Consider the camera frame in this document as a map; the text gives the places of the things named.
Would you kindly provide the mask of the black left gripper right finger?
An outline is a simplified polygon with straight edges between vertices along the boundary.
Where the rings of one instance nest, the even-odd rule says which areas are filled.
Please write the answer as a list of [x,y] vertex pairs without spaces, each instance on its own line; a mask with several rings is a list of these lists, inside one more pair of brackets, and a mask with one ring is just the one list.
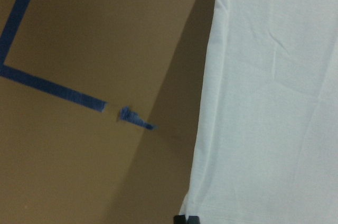
[[187,224],[200,224],[200,218],[198,216],[189,216]]

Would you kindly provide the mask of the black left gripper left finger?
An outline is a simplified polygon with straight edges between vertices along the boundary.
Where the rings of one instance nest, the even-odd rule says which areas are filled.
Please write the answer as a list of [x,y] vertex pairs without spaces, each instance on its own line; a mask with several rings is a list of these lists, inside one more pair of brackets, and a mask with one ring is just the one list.
[[173,218],[174,224],[186,224],[186,217],[185,215],[177,215]]

